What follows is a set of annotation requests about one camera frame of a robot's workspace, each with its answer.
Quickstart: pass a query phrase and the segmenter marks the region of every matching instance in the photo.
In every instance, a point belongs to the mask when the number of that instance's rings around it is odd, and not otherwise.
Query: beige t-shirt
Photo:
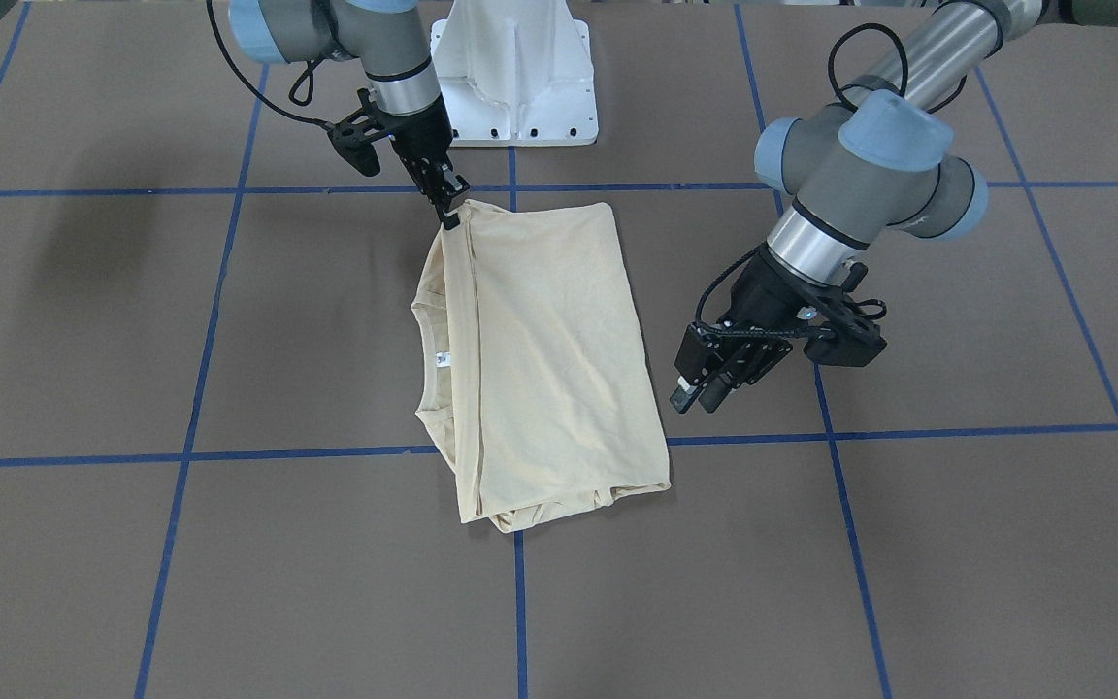
[[[517,531],[670,488],[612,208],[457,212],[413,313],[416,414],[456,474],[459,521]]]

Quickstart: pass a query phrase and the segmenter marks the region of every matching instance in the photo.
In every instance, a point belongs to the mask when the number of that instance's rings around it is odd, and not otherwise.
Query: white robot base
[[[589,45],[562,0],[456,0],[430,30],[453,147],[594,143]]]

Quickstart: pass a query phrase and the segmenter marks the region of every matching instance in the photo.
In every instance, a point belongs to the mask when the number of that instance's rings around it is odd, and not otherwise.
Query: light blue joint cap
[[[968,208],[964,210],[960,220],[955,221],[948,232],[938,236],[939,239],[956,239],[961,235],[973,230],[980,224],[982,217],[986,216],[986,208],[989,207],[989,187],[986,187],[986,178],[977,172],[977,168],[968,166],[973,171],[973,199],[968,202]]]
[[[840,143],[850,153],[866,163],[906,173],[923,173],[937,167],[954,136],[949,125],[888,89],[871,93],[840,127]]]
[[[345,0],[353,8],[369,12],[398,13],[416,8],[416,0]]]
[[[258,0],[231,0],[227,17],[231,19],[231,34],[236,35],[236,44],[240,51],[257,63],[287,63],[283,53],[275,44],[275,36],[269,34],[265,15],[262,15],[262,3]]]
[[[775,120],[758,136],[758,147],[754,148],[754,171],[758,172],[765,186],[775,191],[784,189],[784,145],[788,142],[790,125],[798,119]]]

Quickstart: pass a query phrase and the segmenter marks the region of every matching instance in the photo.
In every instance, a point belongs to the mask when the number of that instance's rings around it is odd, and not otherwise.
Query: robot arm
[[[416,0],[231,0],[230,18],[236,41],[256,62],[359,57],[370,87],[357,93],[353,114],[322,124],[330,143],[357,171],[373,177],[381,171],[373,142],[389,136],[439,220],[448,229],[456,225],[447,211],[468,182],[447,157],[452,121]]]
[[[776,121],[759,139],[759,178],[794,199],[765,243],[698,302],[675,356],[675,410],[700,402],[714,412],[779,363],[790,340],[806,340],[805,355],[817,365],[862,367],[882,352],[887,340],[874,321],[887,305],[850,296],[866,273],[856,257],[887,227],[954,238],[980,221],[986,181],[946,154],[951,130],[931,112],[977,63],[1040,21],[1118,26],[1118,1],[945,0],[906,40],[862,26],[835,44],[827,67],[839,101],[811,120]],[[835,53],[869,28],[891,36],[896,51],[839,85]],[[714,324],[702,321],[710,292],[741,265],[731,309]]]

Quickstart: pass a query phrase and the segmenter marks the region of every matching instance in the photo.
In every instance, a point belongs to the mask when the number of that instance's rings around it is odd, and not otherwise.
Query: silver metal cylinder
[[[1038,26],[1042,18],[1042,0],[999,0],[1012,18],[1012,26],[1004,27],[1004,39],[1020,39],[1021,35]]]
[[[812,283],[834,284],[843,263],[860,251],[831,238],[789,207],[767,236],[771,255]]]
[[[904,53],[908,55],[904,98],[922,108],[932,105],[982,58],[994,53],[997,44],[998,25],[988,10],[975,3],[941,6],[904,40]],[[899,85],[900,57],[894,51],[889,53],[869,70],[869,75]],[[853,87],[847,89],[846,96],[853,105],[860,105],[870,92]]]
[[[369,78],[369,86],[378,94],[378,106],[388,114],[396,115],[416,114],[434,105],[434,101],[443,94],[438,88],[438,73],[434,70],[434,63],[429,63],[415,76],[404,79]]]

